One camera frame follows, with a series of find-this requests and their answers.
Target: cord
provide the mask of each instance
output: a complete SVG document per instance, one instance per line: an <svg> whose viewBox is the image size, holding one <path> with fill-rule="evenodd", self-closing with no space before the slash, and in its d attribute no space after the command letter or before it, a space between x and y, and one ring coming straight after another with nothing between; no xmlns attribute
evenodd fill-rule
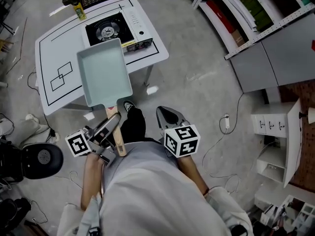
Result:
<svg viewBox="0 0 315 236"><path fill-rule="evenodd" d="M39 207L39 205L38 205L38 203L37 203L36 201L32 200L32 201L31 201L31 206L32 206L33 202L34 202L35 204L37 204L38 209L40 210L41 213L43 213L43 215L44 215L45 218L46 218L46 221L37 222L35 218L33 218L33 220L34 220L37 224L44 224L44 223L47 223L47 222L48 222L48 218L47 218L46 214L40 209L40 207Z"/></svg>
<svg viewBox="0 0 315 236"><path fill-rule="evenodd" d="M242 95L240 96L240 98L239 98L238 101L237 101L236 121L235 121L235 125L234 125L234 128L232 129L232 131L231 131L231 132L228 132L228 133L224 133L224 132L222 131L222 129L221 129L221 120L224 119L224 118L227 118L227 117L221 117L221 119L219 120L219 128L220 128L220 131L221 131L222 134L229 135L229 134L231 134L231 133L235 130L236 125L237 125L237 120L238 120L238 106L239 106L239 104L240 104L240 100L241 100L241 98L242 98L243 95L244 95L244 93L242 93Z"/></svg>
<svg viewBox="0 0 315 236"><path fill-rule="evenodd" d="M10 130L8 130L9 134L3 134L2 136L9 136L12 135L13 131L14 131L14 123L13 121L11 121L8 117L6 117L3 113L0 113L0 115L3 115L8 121L10 121L12 123L12 127L10 128Z"/></svg>
<svg viewBox="0 0 315 236"><path fill-rule="evenodd" d="M38 91L36 88L32 88L32 87L30 86L30 83L29 83L30 76L31 76L32 74L35 74L35 73L36 73L36 72L34 72L34 70L35 70L35 67L34 67L34 69L32 70L32 72L28 75L28 87L31 88L31 89L33 89L33 90L35 90L35 91L38 93L38 95L40 95L40 94L39 94L39 91ZM48 120L47 120L45 114L44 114L44 118L45 118L45 120L46 120L47 126L51 129L51 134L50 134L50 135L53 136L53 137L55 137L56 132L55 132L55 130L49 125Z"/></svg>
<svg viewBox="0 0 315 236"><path fill-rule="evenodd" d="M31 89L33 89L33 90L35 90L35 91L38 93L38 95L39 95L39 91L38 91L36 88L32 88L32 87L30 86L30 84L29 84L30 76L31 76L32 74L35 74L35 73L36 73L36 72L31 72L31 73L29 74L29 76L28 76L28 87L31 88Z"/></svg>
<svg viewBox="0 0 315 236"><path fill-rule="evenodd" d="M76 175L75 175L74 178L71 178L71 174L72 174L72 173L76 173ZM68 179L68 180L70 180L71 182L74 182L74 183L82 190L82 187L81 187L79 184L77 184L75 181L73 181L73 180L75 180L75 179L77 178L77 176L78 176L78 173L77 173L76 171L71 171L71 172L69 173L69 177L59 177L59 176L52 176L52 177Z"/></svg>
<svg viewBox="0 0 315 236"><path fill-rule="evenodd" d="M202 165L203 170L204 170L210 177L213 177L213 178L225 178L225 177L228 177L227 181L225 182L225 187L224 187L224 188L226 188L227 182L228 182L232 177L237 176L237 177L238 177L238 182L237 182L236 189L235 189L234 191L230 192L230 193L233 193L233 192L237 192L238 186L239 186L239 183L240 183L240 179L241 179L237 174L230 174L230 175L228 175L228 176L213 176L213 175L212 175L211 173L209 173L209 172L205 169L205 167L203 166L203 162L204 162L204 159L205 159L206 155L209 153L210 150L212 150L212 149L224 138L224 136L227 134L226 132L227 132L227 129L226 129L226 131L223 133L223 136L222 136L220 139L218 139L218 141L217 141L210 149L207 150L207 152L205 153L205 155L204 155L203 158L202 158L202 163L201 163L201 165Z"/></svg>
<svg viewBox="0 0 315 236"><path fill-rule="evenodd" d="M1 182L0 182L0 185L7 187L9 191L12 190L11 185L10 185L6 180L4 180L3 178L1 178L1 180L4 181L4 182L6 182L6 185L4 185L4 184L1 183Z"/></svg>
<svg viewBox="0 0 315 236"><path fill-rule="evenodd" d="M25 32L25 27L26 27L26 22L27 22L28 18L26 18L25 20L25 24L24 24L24 29L23 29L23 34L22 34L22 40L21 40L21 48L20 48L20 58L15 62L15 64L10 68L10 70L8 70L6 72L6 75L15 67L15 65L21 60L22 58L22 47L23 47L23 38L24 38L24 32Z"/></svg>

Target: white drawer unit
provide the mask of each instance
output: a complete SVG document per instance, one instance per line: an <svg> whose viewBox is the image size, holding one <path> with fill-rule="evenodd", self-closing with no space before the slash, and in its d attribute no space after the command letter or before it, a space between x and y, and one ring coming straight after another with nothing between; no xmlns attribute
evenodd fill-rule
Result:
<svg viewBox="0 0 315 236"><path fill-rule="evenodd" d="M282 138L284 146L267 147L257 159L257 172L286 186L300 165L301 111L297 102L264 105L251 115L254 133Z"/></svg>
<svg viewBox="0 0 315 236"><path fill-rule="evenodd" d="M254 133L286 138L286 115L252 115Z"/></svg>
<svg viewBox="0 0 315 236"><path fill-rule="evenodd" d="M266 134L266 123L264 115L252 115L252 124L254 126L255 134Z"/></svg>

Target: light blue pan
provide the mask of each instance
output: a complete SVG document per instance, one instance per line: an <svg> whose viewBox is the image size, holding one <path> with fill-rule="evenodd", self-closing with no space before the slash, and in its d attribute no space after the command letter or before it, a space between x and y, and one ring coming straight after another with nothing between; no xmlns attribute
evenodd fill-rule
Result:
<svg viewBox="0 0 315 236"><path fill-rule="evenodd" d="M117 112L117 100L132 95L120 39L115 38L79 51L77 58L87 105L104 105L110 118ZM118 153L125 156L119 125L113 135Z"/></svg>

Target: red object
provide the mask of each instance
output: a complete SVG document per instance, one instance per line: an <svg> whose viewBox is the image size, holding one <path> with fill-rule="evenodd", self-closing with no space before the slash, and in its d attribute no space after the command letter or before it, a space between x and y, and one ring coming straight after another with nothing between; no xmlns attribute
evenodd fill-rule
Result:
<svg viewBox="0 0 315 236"><path fill-rule="evenodd" d="M226 18L226 16L222 13L220 8L212 1L208 0L207 5L213 10L213 12L218 16L218 18L221 20L221 22L226 27L227 31L229 33L233 33L235 31L235 28L232 26L232 24L229 22L229 20Z"/></svg>

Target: concrete floor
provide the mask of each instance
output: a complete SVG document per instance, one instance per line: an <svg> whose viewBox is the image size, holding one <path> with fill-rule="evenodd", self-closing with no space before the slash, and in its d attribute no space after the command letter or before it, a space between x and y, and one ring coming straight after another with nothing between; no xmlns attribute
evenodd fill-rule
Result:
<svg viewBox="0 0 315 236"><path fill-rule="evenodd" d="M0 88L0 111L13 121L32 113L45 122L39 96L28 88L27 77L35 67L36 39L74 14L73 9L68 7L49 17L49 13L62 6L61 1L15 0L5 20L14 29L19 26L17 34L11 38L15 44L0 70L0 81L9 84L8 88ZM147 95L143 90L144 71L130 74L133 99L146 118L147 136L154 139L161 137L155 116L157 106L164 105L182 112L196 125L201 135L199 151L193 158L202 176L209 186L225 186L227 178L210 177L202 169L201 161L206 151L222 137L218 127L220 117L229 113L231 126L235 123L236 105L242 91L230 62L223 58L227 50L205 15L199 9L192 8L192 0L139 2L170 54L168 60L154 66L150 86L159 88L156 93ZM21 60L6 74L20 58L25 22ZM34 85L35 77L30 79L30 83ZM245 209L252 205L254 193L264 180L252 166L263 145L262 138L253 133L250 113L260 104L262 96L259 92L247 93L242 97L235 131L226 135L208 153L204 163L207 171L213 175L239 175L238 190L231 195ZM74 181L79 185L82 185L85 158L73 158L64 138L86 124L95 125L105 117L103 111L96 111L96 118L89 122L83 117L84 114L86 112L60 109L47 117L50 125L61 135L57 145L63 150L64 164L57 176L68 177L70 171L77 171L78 177ZM238 178L233 177L226 188L233 191L237 184ZM12 193L20 193L38 202L49 220L41 225L49 235L56 234L65 203L78 205L81 196L81 190L70 180L54 177L25 179L13 187ZM37 221L44 219L36 205L27 215L28 219L33 217Z"/></svg>

